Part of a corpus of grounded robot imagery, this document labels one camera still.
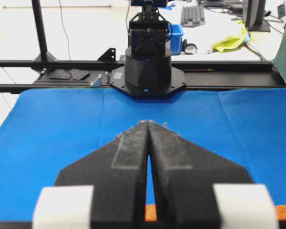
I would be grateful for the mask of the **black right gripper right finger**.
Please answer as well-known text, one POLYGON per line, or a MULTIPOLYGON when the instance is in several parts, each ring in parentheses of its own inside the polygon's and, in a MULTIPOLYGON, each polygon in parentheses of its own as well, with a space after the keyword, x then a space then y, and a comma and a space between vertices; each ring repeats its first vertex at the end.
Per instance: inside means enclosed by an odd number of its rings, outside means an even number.
POLYGON ((159 214, 175 229, 276 229, 264 185, 241 165, 150 122, 151 160, 159 214))

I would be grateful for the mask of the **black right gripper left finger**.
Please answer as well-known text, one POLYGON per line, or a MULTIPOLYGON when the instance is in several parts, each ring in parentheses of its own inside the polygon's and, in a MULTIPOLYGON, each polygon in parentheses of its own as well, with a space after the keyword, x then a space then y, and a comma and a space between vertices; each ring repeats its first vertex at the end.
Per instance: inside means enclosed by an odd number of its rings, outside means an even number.
POLYGON ((34 229, 135 229, 144 220, 148 123, 63 168, 44 187, 34 229))

